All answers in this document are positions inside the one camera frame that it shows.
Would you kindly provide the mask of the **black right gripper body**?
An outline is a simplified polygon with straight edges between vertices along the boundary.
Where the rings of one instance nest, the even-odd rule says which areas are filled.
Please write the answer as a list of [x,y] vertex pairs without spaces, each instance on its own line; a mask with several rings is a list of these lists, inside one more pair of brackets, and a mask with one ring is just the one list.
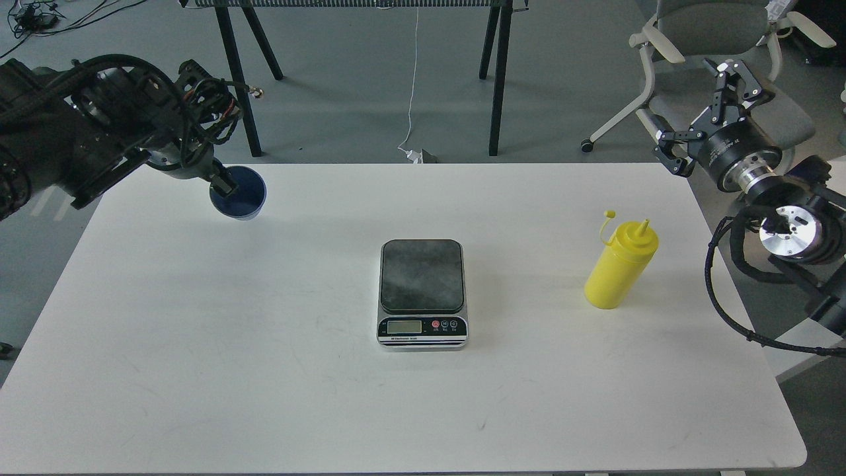
[[755,178],[741,178],[749,169],[779,165],[783,153],[752,118],[743,118],[706,135],[694,147],[694,159],[720,192],[746,192]]

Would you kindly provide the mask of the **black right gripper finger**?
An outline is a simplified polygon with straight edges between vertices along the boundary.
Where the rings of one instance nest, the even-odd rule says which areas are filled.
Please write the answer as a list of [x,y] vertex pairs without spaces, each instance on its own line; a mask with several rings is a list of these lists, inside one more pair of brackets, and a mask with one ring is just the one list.
[[753,108],[775,97],[770,84],[756,77],[742,60],[729,59],[718,64],[705,58],[702,63],[716,79],[711,103],[702,112],[704,130],[718,130],[746,120]]
[[673,132],[658,130],[655,133],[654,155],[675,176],[689,178],[698,163],[697,156],[708,136],[701,130]]

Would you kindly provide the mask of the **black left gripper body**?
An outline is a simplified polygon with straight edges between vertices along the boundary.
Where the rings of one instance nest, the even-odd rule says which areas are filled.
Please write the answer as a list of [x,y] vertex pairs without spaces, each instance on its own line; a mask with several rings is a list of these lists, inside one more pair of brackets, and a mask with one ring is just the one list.
[[214,147],[229,141],[244,115],[225,81],[232,79],[214,77],[192,59],[179,66],[175,87],[181,100],[173,136],[162,147],[146,148],[149,167],[179,180],[205,180],[205,168],[215,159]]

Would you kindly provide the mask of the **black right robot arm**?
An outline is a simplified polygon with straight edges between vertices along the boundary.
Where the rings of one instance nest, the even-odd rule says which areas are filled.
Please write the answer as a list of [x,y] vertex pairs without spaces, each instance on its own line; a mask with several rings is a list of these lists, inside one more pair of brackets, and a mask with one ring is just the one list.
[[728,316],[717,301],[711,268],[716,248],[728,236],[738,271],[758,282],[800,287],[810,298],[809,319],[843,337],[844,267],[825,280],[809,267],[844,257],[844,195],[827,187],[831,166],[816,155],[788,174],[777,174],[783,152],[751,115],[753,108],[773,99],[774,90],[740,60],[704,63],[716,81],[710,105],[686,130],[659,128],[653,153],[673,175],[687,178],[700,165],[721,192],[742,192],[742,205],[719,222],[708,244],[705,282],[711,303],[748,341],[843,358],[840,346],[801,346],[760,335]]

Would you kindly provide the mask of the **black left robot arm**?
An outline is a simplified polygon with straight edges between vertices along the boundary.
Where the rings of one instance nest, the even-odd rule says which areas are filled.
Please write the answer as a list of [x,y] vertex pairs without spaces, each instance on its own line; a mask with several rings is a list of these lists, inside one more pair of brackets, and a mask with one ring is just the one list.
[[266,201],[256,171],[225,166],[214,148],[243,115],[239,91],[262,91],[210,75],[190,59],[171,79],[124,54],[75,61],[65,71],[2,65],[1,216],[56,186],[87,207],[146,165],[177,180],[206,181],[212,205],[251,219]]

